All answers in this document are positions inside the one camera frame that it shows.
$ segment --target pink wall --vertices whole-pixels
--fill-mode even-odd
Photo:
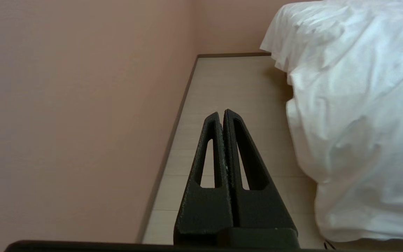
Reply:
[[[198,53],[258,52],[273,16],[297,0],[195,0]]]
[[[192,7],[0,1],[0,251],[137,241],[195,61]]]

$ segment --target dark wooden trim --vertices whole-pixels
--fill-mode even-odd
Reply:
[[[243,53],[213,53],[199,54],[199,58],[221,58],[221,57],[251,57],[251,56],[270,56],[269,52],[243,52]]]
[[[169,153],[171,151],[173,139],[175,137],[176,128],[178,127],[179,119],[181,117],[181,112],[183,111],[184,102],[186,101],[186,96],[188,95],[189,86],[192,82],[192,76],[194,76],[195,67],[197,66],[198,56],[195,58],[194,66],[192,67],[191,74],[189,75],[188,83],[186,84],[186,89],[184,91],[183,99],[181,99],[181,103],[179,104],[178,113],[176,115],[174,125],[172,128],[171,135],[169,136],[168,145],[166,146],[166,150],[164,152],[163,161],[160,165],[160,170],[158,171],[158,175],[155,178],[155,183],[152,188],[152,194],[149,197],[149,201],[147,202],[146,212],[141,221],[141,228],[139,230],[138,236],[136,238],[136,243],[141,244],[144,239],[144,235],[146,234],[147,225],[149,224],[150,214],[152,214],[153,205],[155,203],[156,196],[158,194],[158,189],[160,188],[161,179],[163,178],[164,169],[166,168],[166,164],[168,162]]]

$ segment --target bed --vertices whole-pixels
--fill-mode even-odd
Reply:
[[[285,5],[261,49],[293,86],[287,117],[321,234],[403,239],[403,0]]]

